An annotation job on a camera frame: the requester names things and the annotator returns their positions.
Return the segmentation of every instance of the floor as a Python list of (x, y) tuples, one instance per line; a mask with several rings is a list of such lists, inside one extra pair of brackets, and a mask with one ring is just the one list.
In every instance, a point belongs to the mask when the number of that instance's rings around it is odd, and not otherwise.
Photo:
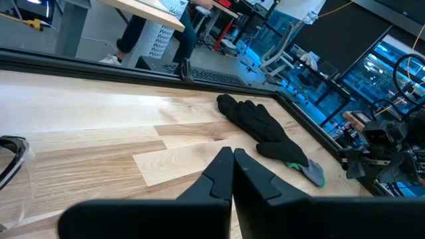
[[(36, 159), (28, 167), (32, 204), (20, 226), (2, 232), (2, 238), (57, 238), (60, 214), (82, 200), (174, 199), (224, 146), (244, 148), (310, 195), (370, 195), (358, 181), (347, 180), (337, 160), (270, 98), (234, 96), (265, 105), (323, 167), (324, 189), (281, 161), (257, 154), (256, 142), (218, 111), (217, 93), (8, 71), (0, 71), (0, 78), (0, 135), (26, 137)], [(0, 197), (10, 198), (15, 186), (25, 188), (12, 180)], [(13, 195), (9, 202), (18, 199)], [(12, 213), (1, 212), (0, 220)], [(235, 209), (231, 238), (241, 238)]]
[[(122, 36), (126, 23), (113, 7), (98, 1), (91, 1), (91, 3), (92, 9), (88, 12), (76, 57), (99, 61), (108, 54), (116, 52), (115, 42)], [(0, 11), (10, 9), (11, 7), (8, 1), (0, 2)], [(131, 17), (130, 14), (125, 12), (124, 15), (128, 19)], [(0, 31), (0, 46), (12, 46), (54, 53), (58, 31), (60, 30), (60, 21), (61, 12), (58, 7), (55, 9), (54, 19), (52, 21), (52, 25), (57, 30), (45, 27), (43, 32), (37, 32), (24, 24), (0, 17), (0, 25), (3, 29)], [(172, 39), (162, 59), (171, 62), (178, 44), (177, 40)], [(308, 106), (305, 105), (303, 96), (298, 95), (293, 97), (294, 89), (292, 87), (285, 88), (285, 82), (283, 83), (284, 86), (276, 86), (269, 83), (263, 85), (265, 76), (261, 70), (258, 70), (258, 66), (255, 67), (257, 68), (257, 73), (248, 72), (246, 66), (239, 59), (219, 55), (203, 46), (197, 47), (194, 50), (191, 57), (191, 64), (208, 70), (236, 75), (254, 88), (281, 90), (293, 101), (299, 102), (298, 106), (316, 123), (319, 124), (326, 118), (321, 113), (321, 110), (315, 106), (311, 104)], [(327, 123), (324, 130), (331, 131), (333, 128), (334, 126), (331, 123)]]

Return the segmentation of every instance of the metal frame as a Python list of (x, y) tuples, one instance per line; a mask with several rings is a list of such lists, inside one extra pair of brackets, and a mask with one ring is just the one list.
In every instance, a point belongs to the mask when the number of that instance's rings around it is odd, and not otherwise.
[[(246, 96), (262, 96), (275, 99), (311, 136), (314, 137), (338, 162), (341, 158), (338, 149), (341, 148), (329, 135), (326, 134), (309, 116), (307, 116), (283, 92), (259, 90), (249, 87), (228, 86), (207, 82), (187, 82), (178, 75), (153, 72), (150, 70), (128, 69), (121, 66), (90, 62), (75, 58), (66, 58), (52, 54), (38, 52), (23, 52), (20, 49), (0, 48), (0, 70), (30, 72), (85, 78), (119, 83), (141, 84), (168, 88), (182, 88), (187, 90), (202, 90)], [(390, 196), (385, 188), (365, 179), (359, 182), (375, 196)]]

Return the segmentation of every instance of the white sneaker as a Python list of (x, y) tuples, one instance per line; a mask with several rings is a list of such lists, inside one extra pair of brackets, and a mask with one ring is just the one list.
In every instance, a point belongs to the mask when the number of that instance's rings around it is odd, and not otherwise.
[(105, 57), (103, 60), (100, 60), (99, 62), (121, 66), (121, 63), (118, 61), (118, 57), (111, 54), (108, 54), (107, 57)]

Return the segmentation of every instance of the person's leg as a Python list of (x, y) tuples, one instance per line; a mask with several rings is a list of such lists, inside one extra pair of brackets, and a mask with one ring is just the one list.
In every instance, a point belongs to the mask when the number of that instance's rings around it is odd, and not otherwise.
[(190, 58), (197, 44), (197, 34), (192, 26), (189, 14), (185, 11), (180, 18), (180, 22), (185, 26), (181, 33), (174, 31), (174, 37), (180, 42), (179, 48), (175, 53), (173, 62), (180, 63), (184, 58)]
[(121, 56), (118, 58), (122, 59), (126, 53), (131, 52), (133, 47), (136, 45), (139, 40), (141, 31), (145, 26), (146, 19), (133, 15), (128, 23), (124, 34), (121, 39), (117, 40), (117, 47)]

